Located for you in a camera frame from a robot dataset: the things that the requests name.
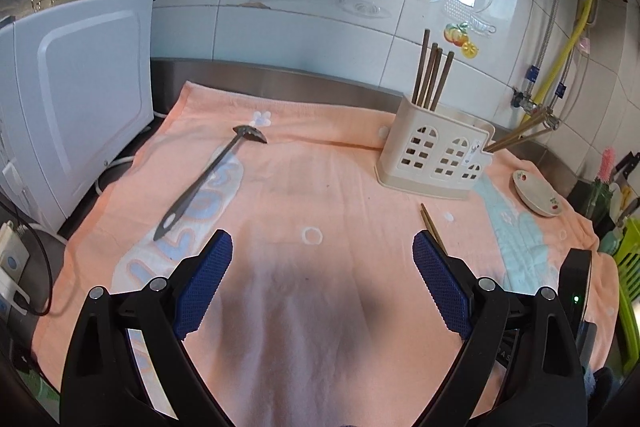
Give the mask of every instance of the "extension cord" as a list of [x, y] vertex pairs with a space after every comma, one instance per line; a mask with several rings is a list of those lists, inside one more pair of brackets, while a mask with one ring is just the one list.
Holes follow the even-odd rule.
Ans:
[[3, 223], [0, 227], [0, 318], [5, 322], [11, 306], [26, 315], [27, 310], [15, 303], [14, 295], [18, 291], [29, 302], [27, 293], [17, 285], [28, 260], [29, 252], [14, 232], [11, 222]]

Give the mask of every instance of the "orange fruit decal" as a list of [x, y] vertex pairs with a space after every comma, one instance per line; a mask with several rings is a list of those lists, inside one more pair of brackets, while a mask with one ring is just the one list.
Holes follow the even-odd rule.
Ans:
[[476, 58], [478, 56], [478, 46], [473, 42], [465, 42], [462, 44], [462, 54], [466, 58]]
[[469, 42], [469, 35], [466, 34], [466, 24], [447, 24], [444, 28], [444, 38], [447, 42], [455, 44], [457, 47], [462, 47], [465, 42]]

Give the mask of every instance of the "wooden chopstick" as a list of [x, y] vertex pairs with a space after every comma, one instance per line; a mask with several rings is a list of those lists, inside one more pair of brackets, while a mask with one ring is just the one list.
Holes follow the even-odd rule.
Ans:
[[433, 102], [431, 102], [431, 110], [435, 111], [438, 102], [440, 101], [440, 95], [442, 94], [442, 90], [444, 89], [444, 83], [447, 82], [447, 77], [449, 76], [449, 70], [451, 69], [451, 65], [453, 63], [453, 57], [456, 54], [454, 52], [449, 52], [447, 54], [447, 60], [444, 63], [444, 67], [442, 68], [442, 75], [440, 76], [440, 83], [438, 84], [438, 88], [436, 89], [436, 94], [433, 95]]
[[429, 89], [427, 90], [426, 97], [422, 100], [420, 104], [422, 107], [429, 108], [429, 104], [431, 102], [431, 95], [433, 94], [433, 89], [436, 87], [436, 83], [438, 81], [438, 70], [440, 69], [440, 61], [442, 60], [442, 48], [438, 48], [436, 51], [436, 59], [433, 62], [433, 69], [431, 70], [431, 78], [429, 80]]
[[531, 134], [528, 134], [527, 136], [520, 136], [520, 137], [516, 137], [513, 140], [510, 140], [508, 142], [503, 142], [500, 147], [498, 147], [497, 149], [492, 149], [491, 152], [498, 152], [502, 149], [506, 149], [507, 147], [513, 147], [514, 145], [520, 145], [521, 143], [524, 142], [528, 142], [529, 140], [533, 140], [534, 138], [537, 138], [538, 136], [542, 136], [543, 134], [546, 134], [548, 132], [553, 131], [553, 129], [543, 129], [541, 131], [537, 131]]
[[537, 126], [542, 123], [545, 118], [548, 116], [548, 110], [546, 108], [541, 109], [534, 116], [532, 116], [529, 120], [518, 126], [516, 129], [511, 131], [507, 136], [499, 139], [497, 142], [491, 144], [488, 147], [485, 147], [484, 150], [486, 152], [494, 152], [495, 150], [500, 149], [502, 144], [512, 141], [514, 138], [519, 138], [525, 131], [528, 131], [532, 127]]
[[429, 62], [427, 63], [427, 69], [424, 71], [424, 82], [422, 83], [422, 89], [420, 90], [420, 95], [418, 96], [418, 101], [416, 103], [416, 105], [419, 105], [420, 107], [424, 107], [424, 97], [426, 96], [427, 89], [429, 88], [431, 73], [433, 72], [433, 63], [436, 60], [437, 54], [438, 44], [437, 42], [434, 42], [433, 46], [431, 46], [431, 52], [429, 53]]
[[418, 95], [420, 94], [420, 88], [422, 87], [422, 79], [424, 77], [424, 59], [426, 58], [427, 51], [429, 49], [429, 35], [430, 31], [428, 29], [425, 29], [424, 35], [422, 37], [420, 62], [418, 63], [418, 75], [415, 78], [414, 95], [411, 97], [411, 103], [413, 103], [414, 105], [418, 102]]
[[433, 235], [436, 242], [440, 245], [440, 248], [442, 248], [442, 251], [445, 254], [449, 255], [447, 253], [447, 249], [444, 248], [444, 243], [442, 242], [442, 238], [440, 237], [440, 234], [438, 233], [438, 230], [436, 229], [436, 226], [433, 223], [433, 219], [431, 219], [431, 216], [427, 212], [427, 209], [423, 203], [420, 203], [420, 213], [422, 214], [422, 219], [424, 220], [424, 224], [427, 227], [427, 230], [429, 230], [429, 233]]

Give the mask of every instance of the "stainless steel counter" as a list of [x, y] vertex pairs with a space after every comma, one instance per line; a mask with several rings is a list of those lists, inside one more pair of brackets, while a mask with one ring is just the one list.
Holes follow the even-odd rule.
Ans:
[[[402, 94], [399, 92], [346, 82], [336, 78], [316, 76], [302, 71], [290, 71], [265, 68], [250, 64], [237, 64], [210, 60], [152, 60], [151, 86], [154, 109], [167, 113], [177, 102], [185, 82], [231, 92], [260, 96], [289, 102], [313, 102], [351, 107], [365, 107], [395, 113]], [[135, 154], [142, 144], [158, 129], [161, 120], [156, 119], [152, 129], [140, 134], [122, 152], [121, 156]], [[496, 137], [504, 135], [506, 130], [497, 129]], [[512, 150], [519, 158], [530, 160], [540, 168], [554, 188], [566, 196], [574, 187], [576, 176], [550, 151], [535, 142], [521, 144]], [[127, 166], [120, 166], [106, 172], [100, 179], [102, 188], [116, 181]], [[93, 189], [82, 199], [74, 213], [60, 229], [60, 235], [70, 237], [93, 208], [97, 195]], [[0, 219], [7, 220], [0, 210]], [[63, 248], [46, 234], [41, 235], [50, 257], [54, 277], [60, 273], [63, 265]], [[27, 265], [21, 285], [31, 296], [36, 308], [42, 309], [47, 296], [47, 277], [41, 253], [32, 238], [28, 240], [31, 261]], [[37, 318], [33, 315], [22, 317], [11, 312], [9, 326], [24, 344], [30, 345]]]

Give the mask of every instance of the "white plate with red pattern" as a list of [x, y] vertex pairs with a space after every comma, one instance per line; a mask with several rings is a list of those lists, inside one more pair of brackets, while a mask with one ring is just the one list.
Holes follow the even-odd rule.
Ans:
[[544, 178], [527, 171], [515, 171], [513, 184], [520, 199], [536, 214], [544, 217], [562, 214], [560, 197]]

